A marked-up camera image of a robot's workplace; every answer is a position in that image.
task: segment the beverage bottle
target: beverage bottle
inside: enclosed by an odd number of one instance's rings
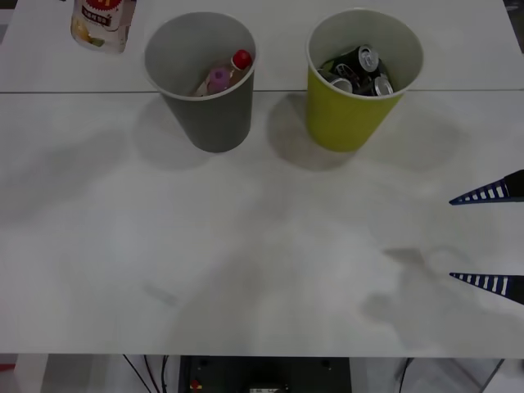
[[[244,77],[252,62],[253,60],[248,51],[243,49],[237,51],[231,57],[229,64],[215,67],[211,70],[204,82],[195,91],[194,96],[209,96],[233,87]]]

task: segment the white table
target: white table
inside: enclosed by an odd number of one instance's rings
[[[0,96],[0,352],[524,356],[519,204],[447,201],[524,167],[524,92],[408,93],[354,155],[256,93],[237,149],[154,93]]]
[[[93,53],[70,36],[72,0],[19,0],[0,47],[0,92],[146,92],[140,56],[164,20],[220,11],[259,44],[257,90],[305,89],[305,40],[322,18],[350,7],[384,11],[421,39],[421,90],[524,88],[524,60],[502,0],[139,0],[120,56]]]

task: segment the cable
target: cable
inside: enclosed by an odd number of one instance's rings
[[[155,378],[153,377],[153,373],[151,372],[151,369],[149,367],[149,362],[147,361],[147,355],[144,355],[144,363],[146,364],[147,373],[149,374],[149,378],[151,379],[151,382],[153,383],[153,386],[155,387],[156,393],[160,393],[158,390],[158,386],[156,385]]]
[[[131,368],[133,369],[133,371],[135,372],[135,374],[137,374],[137,377],[140,378],[140,381],[142,381],[143,385],[146,387],[147,391],[149,393],[151,393],[151,390],[149,389],[149,386],[147,386],[146,382],[144,381],[144,378],[142,378],[142,375],[140,375],[140,373],[137,371],[137,369],[133,366],[133,364],[131,363],[131,360],[128,359],[128,357],[126,355],[122,355],[124,356],[124,359],[127,360],[127,362],[129,363],[129,365],[131,366]]]
[[[406,371],[408,370],[408,366],[412,361],[413,361],[413,358],[406,359],[406,364],[404,365],[404,371],[402,372],[402,378],[400,379],[399,393],[402,393],[402,385],[404,385],[404,377],[406,376]]]
[[[165,365],[167,364],[168,358],[169,358],[168,355],[164,355],[164,358],[162,359],[162,374],[161,374],[162,393],[167,393],[167,385],[165,384]]]

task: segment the trash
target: trash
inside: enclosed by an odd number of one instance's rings
[[[319,73],[330,84],[346,93],[358,94],[360,96],[380,97],[395,92],[391,86],[389,75],[378,52],[369,45],[360,45],[350,52],[341,54],[322,64]],[[335,75],[350,82],[352,91],[333,84],[330,77],[324,75]]]
[[[326,79],[330,84],[332,84],[336,88],[339,88],[340,90],[346,93],[353,92],[353,85],[351,84],[351,82],[348,79],[342,78],[338,75],[332,74],[331,72],[328,72],[323,69],[318,69],[317,72],[320,74],[320,76],[322,76],[324,79]]]
[[[251,55],[243,49],[237,51],[229,64],[211,69],[206,79],[195,90],[194,97],[210,96],[221,93],[240,82],[251,67]]]
[[[136,4],[136,0],[75,0],[71,35],[88,49],[122,53]]]

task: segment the can lid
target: can lid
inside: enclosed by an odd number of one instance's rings
[[[359,47],[359,63],[367,72],[374,72],[378,68],[378,52],[369,45]]]
[[[376,77],[373,81],[373,87],[375,88],[375,93],[378,96],[386,96],[395,92],[390,84],[390,81],[387,80],[387,78],[384,76]]]
[[[343,92],[346,92],[346,93],[352,93],[353,92],[353,85],[347,79],[344,79],[344,78],[335,79],[335,80],[333,80],[331,82],[331,84],[334,87],[342,90]]]

